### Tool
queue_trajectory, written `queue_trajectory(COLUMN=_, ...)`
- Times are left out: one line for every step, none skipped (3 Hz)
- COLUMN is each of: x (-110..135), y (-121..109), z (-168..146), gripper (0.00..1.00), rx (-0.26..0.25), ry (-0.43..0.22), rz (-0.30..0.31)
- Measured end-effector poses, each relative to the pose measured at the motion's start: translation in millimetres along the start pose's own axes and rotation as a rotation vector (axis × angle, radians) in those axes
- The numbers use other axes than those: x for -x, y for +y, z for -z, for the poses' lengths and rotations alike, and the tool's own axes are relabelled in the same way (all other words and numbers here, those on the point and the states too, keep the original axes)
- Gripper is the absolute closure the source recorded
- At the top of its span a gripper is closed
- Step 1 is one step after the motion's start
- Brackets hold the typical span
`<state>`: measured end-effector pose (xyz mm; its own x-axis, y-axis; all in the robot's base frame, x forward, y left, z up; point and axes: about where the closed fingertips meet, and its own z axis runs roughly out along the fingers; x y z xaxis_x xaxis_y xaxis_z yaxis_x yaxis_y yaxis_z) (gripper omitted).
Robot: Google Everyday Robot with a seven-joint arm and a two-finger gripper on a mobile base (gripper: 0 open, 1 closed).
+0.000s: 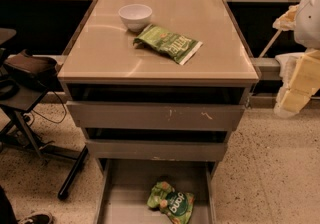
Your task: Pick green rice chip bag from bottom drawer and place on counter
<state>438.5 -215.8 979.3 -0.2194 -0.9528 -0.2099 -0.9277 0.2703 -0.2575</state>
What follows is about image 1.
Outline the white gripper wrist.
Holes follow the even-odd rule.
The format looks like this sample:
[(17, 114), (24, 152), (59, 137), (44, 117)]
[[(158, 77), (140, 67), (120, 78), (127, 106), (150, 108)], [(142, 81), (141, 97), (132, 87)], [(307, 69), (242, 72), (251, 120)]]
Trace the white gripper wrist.
[[(294, 30), (298, 5), (291, 5), (278, 17), (272, 27), (281, 31)], [(296, 61), (289, 89), (281, 87), (274, 106), (274, 113), (281, 118), (297, 115), (310, 101), (308, 95), (314, 95), (320, 89), (320, 50), (304, 53)]]

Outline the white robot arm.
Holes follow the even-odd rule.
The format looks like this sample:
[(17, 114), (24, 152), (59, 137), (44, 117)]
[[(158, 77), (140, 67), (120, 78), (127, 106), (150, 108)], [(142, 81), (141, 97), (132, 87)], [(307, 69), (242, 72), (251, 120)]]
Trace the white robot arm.
[(280, 16), (273, 27), (293, 30), (295, 42), (306, 48), (305, 52), (275, 57), (283, 85), (274, 113), (289, 118), (298, 114), (320, 89), (320, 0), (301, 0)]

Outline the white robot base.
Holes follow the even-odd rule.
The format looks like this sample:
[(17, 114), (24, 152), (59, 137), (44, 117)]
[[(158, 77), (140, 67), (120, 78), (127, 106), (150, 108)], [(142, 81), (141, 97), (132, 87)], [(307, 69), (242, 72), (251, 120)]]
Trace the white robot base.
[(287, 53), (277, 55), (276, 61), (280, 65), (279, 76), (283, 82), (288, 82), (294, 72), (296, 61), (303, 55), (303, 52)]

